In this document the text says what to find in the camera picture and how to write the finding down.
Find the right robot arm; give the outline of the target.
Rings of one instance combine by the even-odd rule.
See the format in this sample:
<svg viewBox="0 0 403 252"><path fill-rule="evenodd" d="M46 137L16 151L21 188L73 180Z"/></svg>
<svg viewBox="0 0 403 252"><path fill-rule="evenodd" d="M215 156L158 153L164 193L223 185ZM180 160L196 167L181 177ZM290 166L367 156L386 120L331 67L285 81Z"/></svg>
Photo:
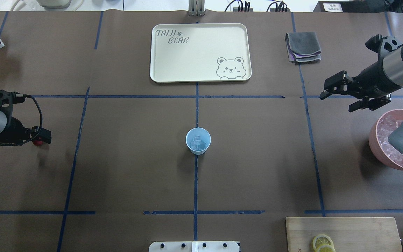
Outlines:
<svg viewBox="0 0 403 252"><path fill-rule="evenodd" d="M351 78L345 70L324 81L320 99L331 95L349 95L357 102L349 105L356 110L377 110L391 101L391 93L403 88L403 44L393 36L381 34L365 42L366 48L378 54L378 60ZM389 143L403 154L403 123L388 138Z"/></svg>

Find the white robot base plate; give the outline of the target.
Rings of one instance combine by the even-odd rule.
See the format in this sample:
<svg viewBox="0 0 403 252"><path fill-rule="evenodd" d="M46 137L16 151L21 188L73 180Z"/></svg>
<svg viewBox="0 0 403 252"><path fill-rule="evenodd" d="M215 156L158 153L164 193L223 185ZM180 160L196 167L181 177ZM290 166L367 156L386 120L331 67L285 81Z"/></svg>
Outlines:
<svg viewBox="0 0 403 252"><path fill-rule="evenodd" d="M221 241L167 241L152 242L149 252L240 252L240 243Z"/></svg>

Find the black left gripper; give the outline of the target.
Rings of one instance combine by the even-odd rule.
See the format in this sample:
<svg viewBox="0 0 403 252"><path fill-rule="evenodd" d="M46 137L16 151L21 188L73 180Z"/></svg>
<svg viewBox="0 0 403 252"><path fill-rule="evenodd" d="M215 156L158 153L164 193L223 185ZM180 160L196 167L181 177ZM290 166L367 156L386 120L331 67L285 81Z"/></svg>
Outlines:
<svg viewBox="0 0 403 252"><path fill-rule="evenodd" d="M24 127L20 120L13 117L13 106L25 102L32 96L18 92L0 90L0 144L1 145L22 145L23 143L41 140L51 144L51 131L45 128Z"/></svg>

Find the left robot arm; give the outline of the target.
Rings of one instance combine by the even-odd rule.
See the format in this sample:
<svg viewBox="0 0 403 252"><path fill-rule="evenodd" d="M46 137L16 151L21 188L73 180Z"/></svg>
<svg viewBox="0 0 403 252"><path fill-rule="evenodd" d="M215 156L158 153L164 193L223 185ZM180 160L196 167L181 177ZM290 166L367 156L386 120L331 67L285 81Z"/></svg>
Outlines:
<svg viewBox="0 0 403 252"><path fill-rule="evenodd" d="M29 98L37 107L40 122L32 128L24 127L20 120L13 117L13 106ZM52 142L51 131L43 127L43 113L35 97L29 94L0 90L0 146L22 146L32 142L36 146Z"/></svg>

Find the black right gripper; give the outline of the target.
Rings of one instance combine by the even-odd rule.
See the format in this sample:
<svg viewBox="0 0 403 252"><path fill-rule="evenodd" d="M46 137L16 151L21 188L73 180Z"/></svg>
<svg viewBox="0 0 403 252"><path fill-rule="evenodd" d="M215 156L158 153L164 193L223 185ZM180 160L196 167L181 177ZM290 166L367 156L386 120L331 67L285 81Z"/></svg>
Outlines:
<svg viewBox="0 0 403 252"><path fill-rule="evenodd" d="M320 93L320 100L331 95L351 95L361 100L349 105L350 113L364 109L374 111L391 102L391 96L388 94L403 88L403 78L389 75L388 70L384 69L392 63L394 67L403 66L403 44L393 36L377 34L368 39L365 46L378 54L377 62L353 78L345 70L327 78L324 81L324 91Z"/></svg>

